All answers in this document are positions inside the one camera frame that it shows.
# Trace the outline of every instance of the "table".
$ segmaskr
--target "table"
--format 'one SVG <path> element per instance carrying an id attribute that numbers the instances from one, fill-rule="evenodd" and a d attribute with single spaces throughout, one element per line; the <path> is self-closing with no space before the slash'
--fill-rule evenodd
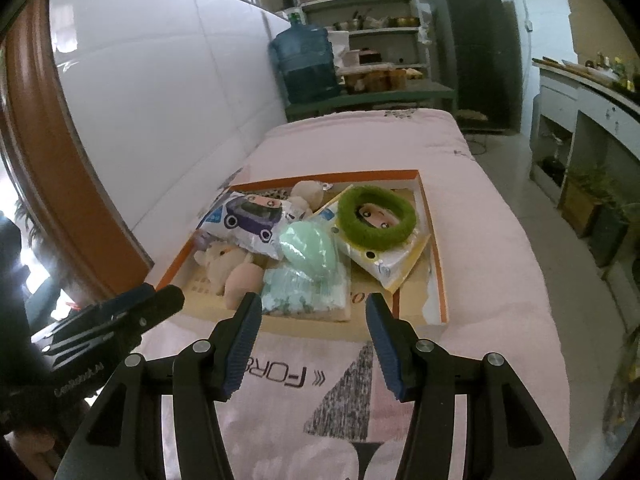
<path id="1" fill-rule="evenodd" d="M 361 107 L 382 103 L 412 103 L 418 108 L 420 102 L 428 99 L 445 99 L 450 102 L 452 114 L 458 110 L 458 94 L 453 88 L 441 85 L 428 79 L 407 81 L 403 90 L 387 92 L 368 92 L 363 94 L 342 94 L 323 101 L 313 103 L 291 104 L 285 108 L 287 121 L 299 121 L 309 117 L 318 117 L 341 111 L 345 108 Z"/>

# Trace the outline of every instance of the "green fuzzy ring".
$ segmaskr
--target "green fuzzy ring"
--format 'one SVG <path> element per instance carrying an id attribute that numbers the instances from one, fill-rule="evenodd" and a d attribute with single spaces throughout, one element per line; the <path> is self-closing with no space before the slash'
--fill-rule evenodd
<path id="1" fill-rule="evenodd" d="M 400 223 L 387 229 L 364 223 L 356 211 L 366 203 L 391 211 Z M 416 221 L 414 208 L 407 200 L 377 186 L 353 187 L 345 191 L 338 202 L 338 224 L 344 237 L 366 249 L 386 251 L 400 245 L 414 230 Z"/>

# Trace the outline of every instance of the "screw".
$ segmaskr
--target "screw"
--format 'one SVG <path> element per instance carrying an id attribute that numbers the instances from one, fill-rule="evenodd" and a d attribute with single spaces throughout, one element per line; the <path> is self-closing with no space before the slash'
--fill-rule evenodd
<path id="1" fill-rule="evenodd" d="M 138 354 L 131 354 L 127 356 L 126 359 L 124 359 L 124 364 L 127 365 L 129 368 L 133 368 L 134 366 L 137 366 L 139 362 L 140 362 L 140 356 Z"/>
<path id="2" fill-rule="evenodd" d="M 206 339 L 201 339 L 200 341 L 196 341 L 191 348 L 198 354 L 204 354 L 204 352 L 211 348 L 211 343 Z"/>
<path id="3" fill-rule="evenodd" d="M 436 345 L 430 339 L 418 339 L 415 347 L 419 352 L 431 352 L 434 348 L 436 348 Z"/>
<path id="4" fill-rule="evenodd" d="M 486 360 L 489 361 L 489 364 L 493 366 L 502 366 L 504 364 L 504 357 L 496 352 L 491 352 L 487 354 Z"/>

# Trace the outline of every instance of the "drawer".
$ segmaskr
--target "drawer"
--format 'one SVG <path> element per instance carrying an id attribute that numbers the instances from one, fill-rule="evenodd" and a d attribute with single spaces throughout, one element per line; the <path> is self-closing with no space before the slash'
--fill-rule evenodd
<path id="1" fill-rule="evenodd" d="M 616 103 L 586 88 L 580 88 L 580 111 L 596 121 L 619 140 L 635 158 L 640 159 L 640 123 Z"/>
<path id="2" fill-rule="evenodd" d="M 560 92 L 543 86 L 540 87 L 540 114 L 570 132 L 575 132 L 578 103 Z"/>
<path id="3" fill-rule="evenodd" d="M 560 92 L 567 97 L 577 99 L 580 83 L 553 72 L 540 71 L 540 86 L 546 86 L 547 88 Z"/>

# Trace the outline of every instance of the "bed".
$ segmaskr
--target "bed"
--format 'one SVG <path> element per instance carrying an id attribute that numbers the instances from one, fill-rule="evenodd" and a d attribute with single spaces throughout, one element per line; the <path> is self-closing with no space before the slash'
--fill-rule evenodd
<path id="1" fill-rule="evenodd" d="M 451 115 L 381 110 L 284 124 L 234 183 L 372 169 L 418 169 L 428 194 L 449 304 L 449 324 L 430 336 L 452 354 L 503 354 L 566 451 L 569 386 L 542 272 Z M 146 334 L 140 351 L 172 354 L 211 329 L 178 315 Z M 462 476 L 463 404 L 456 400 L 451 479 Z M 165 463 L 178 478 L 169 401 L 165 408 Z M 394 476 L 411 406 L 386 391 L 370 343 L 261 333 L 242 388 L 217 409 L 236 478 L 355 480 Z"/>

